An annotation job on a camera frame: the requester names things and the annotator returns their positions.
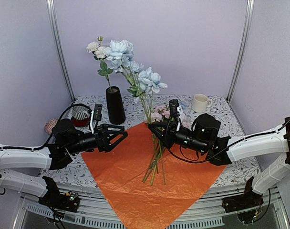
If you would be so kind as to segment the left aluminium frame post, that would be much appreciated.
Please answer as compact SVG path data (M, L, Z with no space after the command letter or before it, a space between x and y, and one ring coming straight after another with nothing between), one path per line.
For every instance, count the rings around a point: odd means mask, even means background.
M57 17L56 17L56 11L55 11L55 5L53 0L46 0L47 3L47 11L50 21L50 26L52 30L52 36L55 44L56 54L59 60L60 69L62 72L63 80L65 88L68 92L69 98L72 102L75 101L75 95L72 87L72 83L69 77L69 73L67 70L67 65L65 62L65 57L62 50L62 44L61 44L61 38L59 34L59 28L57 23Z

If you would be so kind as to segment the aluminium front rail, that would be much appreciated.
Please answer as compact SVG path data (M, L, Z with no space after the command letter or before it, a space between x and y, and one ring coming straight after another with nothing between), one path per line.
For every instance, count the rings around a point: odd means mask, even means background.
M290 224L277 187L272 187L263 196L264 205L260 208L259 221L242 224L239 212L227 213L222 208L222 199L243 192L244 185L211 188L171 225L170 229L289 229ZM31 196L20 198L19 212L15 219L15 229L123 229L100 190L86 195L80 194L77 213L63 212L61 222L55 224L53 212L40 205Z

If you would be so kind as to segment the right aluminium frame post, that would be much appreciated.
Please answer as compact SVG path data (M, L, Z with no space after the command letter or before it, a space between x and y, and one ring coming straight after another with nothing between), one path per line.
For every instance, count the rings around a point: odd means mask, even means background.
M226 100L228 101L229 104L231 103L234 97L235 88L238 83L238 78L239 78L241 66L243 63L244 53L245 53L245 49L248 42L249 31L252 24L253 9L254 9L254 0L247 0L245 18L244 18L243 29L242 29L242 36L240 40L240 46L238 49L238 56L237 56L232 79L231 79L229 90L226 97Z

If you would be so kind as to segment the white ceramic mug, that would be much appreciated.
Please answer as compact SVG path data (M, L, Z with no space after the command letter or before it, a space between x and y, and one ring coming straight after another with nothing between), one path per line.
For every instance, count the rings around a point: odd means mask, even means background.
M204 94L196 94L193 97L191 109L197 113L204 113L212 105L212 100Z

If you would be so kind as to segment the white artificial flower stem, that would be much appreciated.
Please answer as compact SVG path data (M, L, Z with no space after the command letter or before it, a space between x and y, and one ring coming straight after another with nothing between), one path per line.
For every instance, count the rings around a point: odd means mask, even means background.
M113 73L113 70L108 68L107 63L105 62L106 54L104 53L106 47L102 46L104 37L102 35L97 37L97 41L91 42L87 45L86 51L91 53L95 60L100 62L100 69L97 70L100 76L103 76L108 82L108 89L110 93L115 92L115 89L111 87L109 76Z

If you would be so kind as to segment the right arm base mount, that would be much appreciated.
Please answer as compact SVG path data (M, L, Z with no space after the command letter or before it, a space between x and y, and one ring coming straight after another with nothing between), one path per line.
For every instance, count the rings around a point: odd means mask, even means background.
M260 206L264 203L262 198L263 195L253 191L253 179L254 177L251 177L246 182L243 194L222 199L222 207L225 209L226 213Z

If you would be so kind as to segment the blue artificial flower stem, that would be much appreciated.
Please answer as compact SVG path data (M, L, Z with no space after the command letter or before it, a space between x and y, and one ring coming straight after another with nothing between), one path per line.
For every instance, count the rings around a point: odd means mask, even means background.
M145 69L141 63L134 61L134 47L127 40L111 40L109 46L104 49L104 55L106 76L111 73L121 74L129 83L127 91L135 102L141 103L145 112L145 121L149 124L153 123L153 95L168 87L161 81L161 75L154 72L151 67Z

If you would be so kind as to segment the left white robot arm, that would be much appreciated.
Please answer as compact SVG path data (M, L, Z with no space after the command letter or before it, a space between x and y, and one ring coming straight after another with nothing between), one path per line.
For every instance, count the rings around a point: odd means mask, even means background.
M63 203L54 180L33 177L17 168L39 168L59 170L65 168L78 153L98 149L110 152L128 133L123 126L102 124L94 130L84 133L75 129L72 120L62 119L52 129L55 137L53 144L38 147L4 146L0 144L0 188L12 189L44 197L53 207Z

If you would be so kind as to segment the tall black vase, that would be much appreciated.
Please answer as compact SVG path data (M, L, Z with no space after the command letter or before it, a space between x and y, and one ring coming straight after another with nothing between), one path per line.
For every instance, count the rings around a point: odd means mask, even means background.
M120 89L117 86L112 86L106 89L105 94L110 123L114 125L124 123L125 112Z

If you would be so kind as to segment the striped ceramic cup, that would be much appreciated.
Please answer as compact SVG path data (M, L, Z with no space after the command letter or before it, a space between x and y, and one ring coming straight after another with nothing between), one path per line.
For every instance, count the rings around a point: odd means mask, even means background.
M84 106L74 106L72 108L72 116L74 119L81 121L90 117L90 109Z

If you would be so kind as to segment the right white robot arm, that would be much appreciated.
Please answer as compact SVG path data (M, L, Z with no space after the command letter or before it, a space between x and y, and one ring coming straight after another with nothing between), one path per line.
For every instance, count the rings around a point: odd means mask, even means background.
M179 117L174 121L149 124L148 128L167 150L177 144L205 156L202 163L209 162L215 166L279 153L280 156L267 169L249 181L249 190L240 196L239 204L249 208L257 201L258 195L290 174L290 117L268 131L241 137L218 137L220 126L221 123L213 116L202 114L194 120L191 129L181 126Z

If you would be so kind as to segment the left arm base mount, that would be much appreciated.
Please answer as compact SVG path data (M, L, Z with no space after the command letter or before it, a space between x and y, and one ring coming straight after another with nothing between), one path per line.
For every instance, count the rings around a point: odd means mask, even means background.
M52 178L46 176L42 178L46 182L47 192L43 197L39 198L38 203L47 207L76 213L80 204L79 194L73 191L61 194Z

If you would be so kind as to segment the red round coaster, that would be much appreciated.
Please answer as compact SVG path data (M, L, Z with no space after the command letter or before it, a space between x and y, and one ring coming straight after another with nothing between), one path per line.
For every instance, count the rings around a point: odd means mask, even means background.
M74 117L72 117L71 120L72 120L73 125L75 127L78 127L78 128L86 127L90 123L90 118L89 117L86 118L86 119L83 119L83 120L77 120Z

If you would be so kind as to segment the orange yellow wrapping paper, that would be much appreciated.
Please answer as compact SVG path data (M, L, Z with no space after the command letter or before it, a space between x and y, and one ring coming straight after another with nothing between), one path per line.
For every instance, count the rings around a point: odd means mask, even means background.
M102 194L128 229L164 229L215 183L225 169L208 162L189 164L164 152L158 174L144 180L154 154L146 124L128 129L127 138L109 153L82 153Z

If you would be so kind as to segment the aluminium frame post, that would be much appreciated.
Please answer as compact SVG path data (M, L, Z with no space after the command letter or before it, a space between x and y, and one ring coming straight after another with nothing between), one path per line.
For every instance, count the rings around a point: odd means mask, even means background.
M244 53L245 53L245 49L248 42L249 31L252 24L253 9L254 9L254 0L247 0L245 18L244 18L243 29L242 29L242 36L240 40L240 46L238 49L238 56L237 56L232 79L231 79L229 90L226 97L226 100L228 101L229 104L231 103L234 97L235 88L238 83L238 78L239 78L241 66L243 63Z
M56 17L56 11L55 11L55 5L53 0L46 0L47 3L47 11L50 21L50 26L52 30L52 36L55 44L56 54L59 60L60 69L62 72L63 80L65 88L68 92L69 98L72 102L75 101L75 95L72 87L72 83L69 77L69 73L67 70L67 65L65 62L65 57L62 50L62 44L61 44L61 38L59 34L59 28L57 23L57 17Z

